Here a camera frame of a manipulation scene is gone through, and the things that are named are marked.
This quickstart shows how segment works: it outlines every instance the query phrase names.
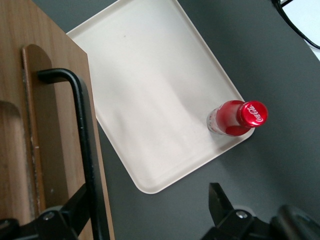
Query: red bottle cap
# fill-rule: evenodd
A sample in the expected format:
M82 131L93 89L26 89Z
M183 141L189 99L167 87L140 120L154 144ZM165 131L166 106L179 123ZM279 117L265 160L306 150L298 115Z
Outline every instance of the red bottle cap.
M263 125L268 118L266 106L259 101L248 101L237 111L239 124L248 128L256 128Z

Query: tray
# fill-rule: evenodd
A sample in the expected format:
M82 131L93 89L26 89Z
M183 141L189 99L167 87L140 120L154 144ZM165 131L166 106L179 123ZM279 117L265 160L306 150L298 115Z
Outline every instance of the tray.
M176 0L119 0L68 35L88 54L97 120L142 192L253 133L207 129L210 111L242 97Z

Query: black metal handle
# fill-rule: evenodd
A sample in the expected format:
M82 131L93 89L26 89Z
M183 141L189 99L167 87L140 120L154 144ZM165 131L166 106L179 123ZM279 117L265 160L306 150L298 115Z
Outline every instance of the black metal handle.
M82 163L87 189L89 211L95 240L109 240L106 206L100 176L99 161L94 134L90 99L85 82L72 71L53 68L37 72L39 80L47 84L69 82L71 84Z

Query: dark gray table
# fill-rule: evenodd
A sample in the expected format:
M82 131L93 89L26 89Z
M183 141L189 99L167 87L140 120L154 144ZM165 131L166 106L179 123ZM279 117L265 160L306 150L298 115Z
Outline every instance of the dark gray table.
M34 2L68 32L114 0ZM179 2L243 98L267 105L269 120L245 142L153 195L135 187L99 128L116 239L200 239L213 225L211 182L263 221L283 204L320 221L320 62L270 0Z

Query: screw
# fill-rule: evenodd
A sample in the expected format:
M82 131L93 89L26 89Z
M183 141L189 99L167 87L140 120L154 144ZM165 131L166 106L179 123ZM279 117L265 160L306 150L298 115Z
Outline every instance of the screw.
M248 217L244 211L237 211L235 214L241 219L246 219Z
M8 220L5 220L4 222L0 223L0 230L5 229L6 227L10 226L10 222Z
M43 216L43 220L48 221L50 219L52 219L55 216L54 212L48 212L46 215Z

